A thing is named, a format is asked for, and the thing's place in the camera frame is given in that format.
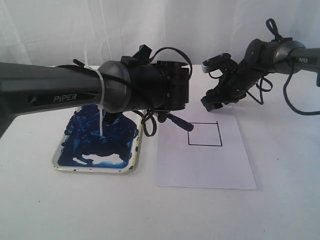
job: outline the white paper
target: white paper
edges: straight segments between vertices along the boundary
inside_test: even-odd
[[[207,112],[194,101],[174,114],[195,123],[194,129],[188,133],[170,120],[159,124],[158,186],[257,188],[232,106]]]

